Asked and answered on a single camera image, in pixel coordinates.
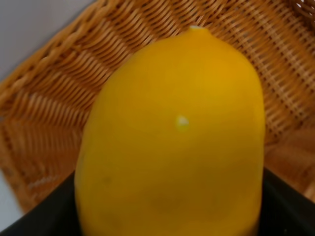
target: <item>white wall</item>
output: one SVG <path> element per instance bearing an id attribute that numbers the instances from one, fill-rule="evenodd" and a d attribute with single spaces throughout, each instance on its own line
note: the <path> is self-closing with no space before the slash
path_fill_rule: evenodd
<path id="1" fill-rule="evenodd" d="M 0 80 L 93 0 L 0 0 Z M 0 173 L 0 231 L 22 215 Z"/>

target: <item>wicker weave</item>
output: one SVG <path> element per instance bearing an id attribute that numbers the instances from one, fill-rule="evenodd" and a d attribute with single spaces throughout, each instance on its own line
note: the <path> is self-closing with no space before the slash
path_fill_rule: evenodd
<path id="1" fill-rule="evenodd" d="M 266 144 L 314 111 L 315 37 L 288 1 L 99 0 L 0 85 L 0 165 L 25 211 L 74 170 L 91 105 L 113 71 L 190 25 L 208 28 L 255 66 Z"/>
<path id="2" fill-rule="evenodd" d="M 265 166 L 315 203 L 315 116 L 268 146 Z"/>
<path id="3" fill-rule="evenodd" d="M 306 23 L 315 29 L 315 0 L 290 0 L 294 10 L 304 17 Z"/>

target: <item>basket rim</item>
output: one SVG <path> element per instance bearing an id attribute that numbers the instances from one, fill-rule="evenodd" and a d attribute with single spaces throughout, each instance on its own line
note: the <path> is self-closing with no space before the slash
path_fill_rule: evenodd
<path id="1" fill-rule="evenodd" d="M 43 47 L 17 65 L 0 82 L 0 110 L 9 96 L 22 88 L 29 78 L 40 73 L 42 68 L 53 63 L 62 52 L 71 48 L 72 43 L 78 40 L 83 32 L 89 31 L 98 23 L 99 18 L 103 18 L 119 2 L 120 0 L 94 0 L 80 12 L 76 19 L 49 39 Z"/>

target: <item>wicker basket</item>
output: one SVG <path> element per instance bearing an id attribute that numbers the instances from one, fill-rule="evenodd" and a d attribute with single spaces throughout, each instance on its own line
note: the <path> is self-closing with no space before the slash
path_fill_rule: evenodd
<path id="1" fill-rule="evenodd" d="M 287 160 L 273 152 L 276 143 L 315 110 L 315 35 L 290 4 L 98 0 L 87 7 L 0 85 L 0 166 L 22 208 L 33 208 L 74 170 L 82 128 L 113 71 L 142 47 L 190 25 L 208 28 L 255 66 L 267 116 L 266 166 L 281 175 L 279 163 Z M 312 158 L 305 163 L 296 156 L 288 160 L 305 169 Z M 286 170 L 284 179 L 294 183 L 294 168 Z M 293 186 L 309 193 L 312 178 L 314 171 L 303 188 Z"/>
<path id="2" fill-rule="evenodd" d="M 315 29 L 315 0 L 290 0 L 294 10 L 304 17 L 305 22 Z"/>

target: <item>yellow lemon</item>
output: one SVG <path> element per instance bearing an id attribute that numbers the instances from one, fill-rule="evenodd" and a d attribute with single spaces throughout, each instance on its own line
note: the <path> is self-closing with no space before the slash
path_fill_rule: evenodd
<path id="1" fill-rule="evenodd" d="M 254 68 L 206 29 L 138 51 L 84 130 L 75 176 L 84 235 L 255 235 L 264 126 Z"/>

